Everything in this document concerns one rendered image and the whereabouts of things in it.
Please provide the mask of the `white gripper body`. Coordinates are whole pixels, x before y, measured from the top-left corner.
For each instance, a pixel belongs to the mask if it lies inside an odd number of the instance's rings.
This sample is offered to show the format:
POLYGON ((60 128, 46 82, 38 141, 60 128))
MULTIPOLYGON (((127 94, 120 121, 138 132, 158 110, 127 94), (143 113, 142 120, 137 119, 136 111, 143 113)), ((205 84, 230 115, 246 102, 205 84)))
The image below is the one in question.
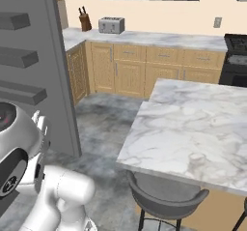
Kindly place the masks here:
POLYGON ((36 124, 37 128, 41 131, 41 151, 45 153, 51 144, 51 123, 46 116, 41 115, 39 110, 34 113, 32 120, 36 124))

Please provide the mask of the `black stove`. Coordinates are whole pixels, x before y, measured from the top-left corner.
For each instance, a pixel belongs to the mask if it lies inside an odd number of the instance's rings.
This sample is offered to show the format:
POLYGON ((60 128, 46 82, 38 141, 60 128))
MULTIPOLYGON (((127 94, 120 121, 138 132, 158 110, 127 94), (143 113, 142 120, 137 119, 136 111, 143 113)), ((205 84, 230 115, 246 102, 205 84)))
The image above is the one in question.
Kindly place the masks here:
POLYGON ((247 35, 226 34, 224 39, 228 50, 219 83, 247 88, 247 35))

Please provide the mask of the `long grey fridge door shelf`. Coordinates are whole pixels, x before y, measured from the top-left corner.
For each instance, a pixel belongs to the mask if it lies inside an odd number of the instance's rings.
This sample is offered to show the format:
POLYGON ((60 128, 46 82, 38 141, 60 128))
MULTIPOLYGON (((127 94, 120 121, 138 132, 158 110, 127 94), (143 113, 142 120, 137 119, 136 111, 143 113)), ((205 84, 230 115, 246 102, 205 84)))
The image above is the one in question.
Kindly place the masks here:
POLYGON ((37 105, 46 98, 43 88, 0 80, 0 99, 37 105))

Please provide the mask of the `grey fridge door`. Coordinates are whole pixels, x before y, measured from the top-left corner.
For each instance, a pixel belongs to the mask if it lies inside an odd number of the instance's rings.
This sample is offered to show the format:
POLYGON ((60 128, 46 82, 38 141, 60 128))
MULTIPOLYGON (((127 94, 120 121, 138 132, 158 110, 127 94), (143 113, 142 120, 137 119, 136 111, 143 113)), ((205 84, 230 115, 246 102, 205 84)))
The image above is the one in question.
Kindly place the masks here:
POLYGON ((25 69, 0 65, 0 80, 43 88, 47 98, 37 105, 11 101, 28 114, 39 110, 51 122, 51 149, 81 156, 62 27, 56 0, 0 0, 0 13, 29 15, 30 25, 0 29, 0 46, 33 50, 39 62, 25 69))

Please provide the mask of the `medium grey fridge door shelf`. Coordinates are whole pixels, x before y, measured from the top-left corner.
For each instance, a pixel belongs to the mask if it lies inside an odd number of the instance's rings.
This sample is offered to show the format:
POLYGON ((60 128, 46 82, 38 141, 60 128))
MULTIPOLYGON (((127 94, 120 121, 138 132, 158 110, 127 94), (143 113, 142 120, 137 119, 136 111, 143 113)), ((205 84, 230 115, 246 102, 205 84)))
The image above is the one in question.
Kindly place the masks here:
POLYGON ((38 62, 36 51, 0 46, 0 65, 25 69, 38 62))

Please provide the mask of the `kitchen island with marble top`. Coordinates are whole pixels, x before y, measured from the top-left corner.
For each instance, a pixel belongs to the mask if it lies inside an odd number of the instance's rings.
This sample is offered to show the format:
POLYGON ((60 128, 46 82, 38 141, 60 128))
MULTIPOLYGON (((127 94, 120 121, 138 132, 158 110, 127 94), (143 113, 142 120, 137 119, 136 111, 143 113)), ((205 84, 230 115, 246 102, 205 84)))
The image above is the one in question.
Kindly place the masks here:
POLYGON ((199 231, 232 231, 247 197, 247 88, 158 79, 117 163, 208 188, 199 231))

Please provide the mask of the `wooden knife block with knives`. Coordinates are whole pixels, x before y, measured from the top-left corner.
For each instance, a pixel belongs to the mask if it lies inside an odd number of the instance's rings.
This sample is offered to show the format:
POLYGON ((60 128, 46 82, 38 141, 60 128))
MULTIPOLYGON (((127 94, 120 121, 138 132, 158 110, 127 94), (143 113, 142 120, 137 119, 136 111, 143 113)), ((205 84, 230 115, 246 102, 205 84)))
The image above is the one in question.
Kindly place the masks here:
POLYGON ((92 24, 89 18, 89 15, 87 14, 85 7, 79 8, 80 12, 80 22, 81 22, 81 29, 83 32, 90 31, 92 29, 92 24))

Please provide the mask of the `wooden base cupboards run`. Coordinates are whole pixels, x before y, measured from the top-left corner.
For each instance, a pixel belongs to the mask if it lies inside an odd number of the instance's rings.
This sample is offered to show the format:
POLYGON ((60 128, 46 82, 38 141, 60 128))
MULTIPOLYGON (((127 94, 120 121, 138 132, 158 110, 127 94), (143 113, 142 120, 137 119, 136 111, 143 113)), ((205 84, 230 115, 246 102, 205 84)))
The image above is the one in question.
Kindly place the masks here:
POLYGON ((218 51, 83 42, 67 51, 74 102, 91 93, 147 98, 158 78, 218 83, 225 54, 218 51))

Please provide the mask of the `short grey fridge door shelf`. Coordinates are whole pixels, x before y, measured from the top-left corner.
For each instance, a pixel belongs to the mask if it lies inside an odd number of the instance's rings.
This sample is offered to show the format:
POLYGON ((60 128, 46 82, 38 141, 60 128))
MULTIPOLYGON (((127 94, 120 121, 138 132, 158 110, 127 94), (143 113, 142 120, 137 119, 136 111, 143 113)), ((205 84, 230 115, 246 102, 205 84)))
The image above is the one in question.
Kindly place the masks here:
POLYGON ((0 13, 0 29, 2 30, 17 30, 29 25, 30 19, 28 14, 0 13))

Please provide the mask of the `silver toaster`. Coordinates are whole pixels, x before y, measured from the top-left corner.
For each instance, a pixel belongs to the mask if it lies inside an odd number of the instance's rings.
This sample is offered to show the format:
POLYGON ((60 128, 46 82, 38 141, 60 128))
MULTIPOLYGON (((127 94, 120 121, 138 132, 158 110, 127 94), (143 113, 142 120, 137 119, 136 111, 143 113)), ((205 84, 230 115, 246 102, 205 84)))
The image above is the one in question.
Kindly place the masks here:
POLYGON ((103 17, 98 21, 98 31, 104 34, 121 34, 124 31, 123 17, 103 17))

